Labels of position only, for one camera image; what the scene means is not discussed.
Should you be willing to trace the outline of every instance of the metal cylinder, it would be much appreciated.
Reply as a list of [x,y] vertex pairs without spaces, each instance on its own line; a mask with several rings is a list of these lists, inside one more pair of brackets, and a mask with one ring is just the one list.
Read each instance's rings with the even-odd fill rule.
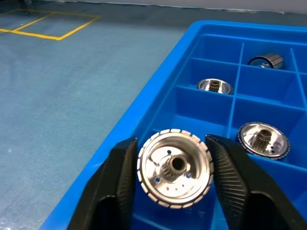
[[215,78],[203,79],[196,85],[197,89],[218,92],[223,94],[232,94],[232,87],[226,81]]
[[249,153],[274,160],[285,157],[290,151],[285,134],[266,123],[244,124],[238,131],[238,139]]
[[258,66],[262,68],[282,69],[284,67],[283,58],[279,54],[268,53],[265,55],[255,56],[248,65]]
[[209,191],[212,157],[197,136],[185,130],[167,129],[151,136],[141,148],[137,175],[144,192],[154,202],[186,208]]

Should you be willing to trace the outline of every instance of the blue-gray epoxy floor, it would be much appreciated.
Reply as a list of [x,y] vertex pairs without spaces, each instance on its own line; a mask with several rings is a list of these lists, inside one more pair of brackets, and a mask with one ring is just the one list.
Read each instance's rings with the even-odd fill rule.
[[[14,7],[0,2],[0,13]],[[192,22],[307,25],[307,15],[269,12],[56,2],[35,9],[101,18],[61,41],[0,33],[0,230],[40,227]],[[0,28],[38,16],[0,16]],[[25,31],[57,36],[78,20],[50,17]]]

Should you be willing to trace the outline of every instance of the metal hub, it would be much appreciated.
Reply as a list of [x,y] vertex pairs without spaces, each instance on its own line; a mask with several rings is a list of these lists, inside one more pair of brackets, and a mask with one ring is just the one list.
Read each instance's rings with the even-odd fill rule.
[[282,69],[284,66],[283,58],[279,54],[269,53],[252,58],[248,65],[262,68]]
[[232,94],[232,87],[229,83],[215,78],[201,80],[197,83],[196,88],[200,90],[218,92],[223,94]]
[[244,124],[238,132],[242,146],[250,153],[280,159],[290,151],[288,138],[277,128],[260,122]]
[[170,208],[189,207],[209,191],[213,162],[195,135],[167,129],[154,134],[140,150],[137,174],[145,193]]

